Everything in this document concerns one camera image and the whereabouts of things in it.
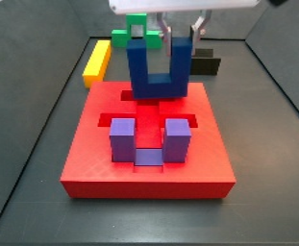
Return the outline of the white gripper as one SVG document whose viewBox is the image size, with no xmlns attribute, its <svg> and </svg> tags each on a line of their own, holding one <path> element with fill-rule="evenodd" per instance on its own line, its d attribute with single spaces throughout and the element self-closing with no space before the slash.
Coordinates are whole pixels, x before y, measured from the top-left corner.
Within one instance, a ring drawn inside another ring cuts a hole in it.
<svg viewBox="0 0 299 246">
<path fill-rule="evenodd" d="M 157 23 L 166 42 L 166 53 L 171 55 L 173 29 L 165 20 L 165 12 L 203 10 L 191 25 L 191 41 L 197 43 L 206 33 L 205 27 L 212 20 L 212 10 L 252 8 L 257 6 L 260 0 L 109 0 L 109 3 L 115 14 L 158 12 Z"/>
</svg>

